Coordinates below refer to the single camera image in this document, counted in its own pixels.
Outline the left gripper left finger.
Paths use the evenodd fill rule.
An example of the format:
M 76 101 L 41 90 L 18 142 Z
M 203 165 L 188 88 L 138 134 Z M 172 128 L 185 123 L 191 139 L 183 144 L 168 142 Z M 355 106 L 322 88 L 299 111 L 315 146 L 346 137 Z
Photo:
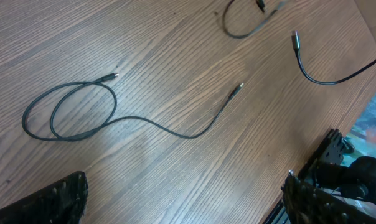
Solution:
M 88 199 L 84 172 L 74 172 L 0 209 L 0 224 L 80 224 Z

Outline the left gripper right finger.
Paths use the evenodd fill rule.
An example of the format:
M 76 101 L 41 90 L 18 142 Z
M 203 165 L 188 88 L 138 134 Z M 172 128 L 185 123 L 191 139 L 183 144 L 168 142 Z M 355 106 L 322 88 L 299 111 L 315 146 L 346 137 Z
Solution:
M 376 218 L 299 180 L 292 172 L 288 172 L 281 189 L 291 223 L 376 223 Z

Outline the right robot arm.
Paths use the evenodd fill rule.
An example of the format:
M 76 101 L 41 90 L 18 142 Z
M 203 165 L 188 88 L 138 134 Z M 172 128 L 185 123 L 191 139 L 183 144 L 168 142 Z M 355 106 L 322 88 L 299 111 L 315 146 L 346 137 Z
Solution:
M 360 198 L 376 205 L 376 158 L 362 156 L 348 167 L 319 162 L 313 182 L 325 189 L 337 189 L 344 198 Z

